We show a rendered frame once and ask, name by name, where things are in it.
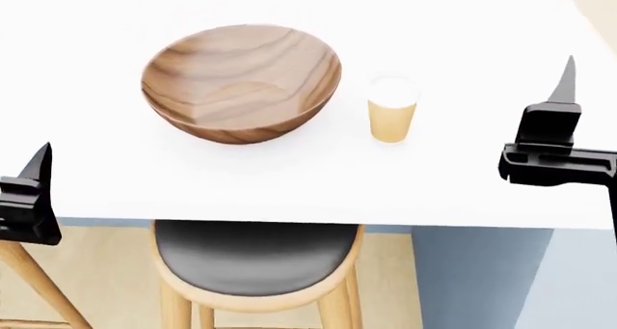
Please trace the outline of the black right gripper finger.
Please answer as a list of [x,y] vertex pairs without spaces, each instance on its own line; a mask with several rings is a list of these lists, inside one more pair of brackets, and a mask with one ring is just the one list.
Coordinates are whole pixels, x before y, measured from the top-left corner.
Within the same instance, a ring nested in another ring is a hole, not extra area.
[[582,114],[576,103],[577,66],[569,56],[562,76],[547,101],[523,110],[515,143],[572,145]]

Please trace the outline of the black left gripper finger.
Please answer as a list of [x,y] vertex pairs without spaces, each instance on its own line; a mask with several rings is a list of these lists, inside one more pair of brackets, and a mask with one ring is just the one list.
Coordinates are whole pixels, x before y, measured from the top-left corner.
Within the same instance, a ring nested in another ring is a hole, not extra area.
[[52,148],[45,143],[16,178],[0,178],[0,218],[46,218],[50,200]]

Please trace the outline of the clear cup with yellow drink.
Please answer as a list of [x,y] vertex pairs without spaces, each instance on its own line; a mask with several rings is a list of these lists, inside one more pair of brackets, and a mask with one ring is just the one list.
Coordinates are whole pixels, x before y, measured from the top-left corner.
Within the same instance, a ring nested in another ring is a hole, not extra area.
[[372,136],[383,143],[400,143],[407,137],[420,90],[405,76],[381,75],[370,80],[367,93]]

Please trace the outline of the round wooden bowl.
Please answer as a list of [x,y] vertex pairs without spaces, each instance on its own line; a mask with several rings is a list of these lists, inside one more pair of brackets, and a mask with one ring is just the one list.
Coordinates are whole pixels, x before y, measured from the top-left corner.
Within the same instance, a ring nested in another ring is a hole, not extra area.
[[282,137],[318,114],[339,85],[335,51],[309,33],[271,24],[216,27],[175,41],[144,68],[148,105],[215,143]]

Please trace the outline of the light wooden stool leg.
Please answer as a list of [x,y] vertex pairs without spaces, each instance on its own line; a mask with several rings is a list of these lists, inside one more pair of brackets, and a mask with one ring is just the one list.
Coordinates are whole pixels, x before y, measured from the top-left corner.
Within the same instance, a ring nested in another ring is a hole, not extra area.
[[66,321],[41,323],[41,328],[93,329],[21,244],[14,241],[0,241],[0,261],[20,276]]

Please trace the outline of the blue-grey table base panel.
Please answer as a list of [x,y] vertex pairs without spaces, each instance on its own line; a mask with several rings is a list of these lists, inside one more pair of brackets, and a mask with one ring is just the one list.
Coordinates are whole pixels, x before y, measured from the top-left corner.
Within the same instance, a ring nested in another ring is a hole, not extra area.
[[515,329],[552,234],[413,227],[423,329]]

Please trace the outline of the dark round stool seat cushion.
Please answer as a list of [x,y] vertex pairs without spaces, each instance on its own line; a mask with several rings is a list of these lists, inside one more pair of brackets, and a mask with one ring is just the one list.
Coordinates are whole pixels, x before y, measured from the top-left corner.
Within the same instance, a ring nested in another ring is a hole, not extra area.
[[351,250],[356,224],[157,220],[163,262],[195,288],[275,296],[330,276]]

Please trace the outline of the wooden stool with black seat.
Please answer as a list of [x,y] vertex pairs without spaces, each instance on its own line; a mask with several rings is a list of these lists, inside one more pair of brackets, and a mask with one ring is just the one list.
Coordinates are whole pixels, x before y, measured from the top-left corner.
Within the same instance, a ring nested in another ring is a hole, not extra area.
[[358,233],[342,264],[321,282],[309,288],[275,296],[231,296],[195,288],[183,282],[163,262],[156,244],[152,221],[149,230],[152,257],[160,277],[163,329],[192,329],[192,307],[199,307],[201,329],[215,329],[215,311],[264,314],[318,305],[323,329],[363,329],[356,276],[356,261],[364,236]]

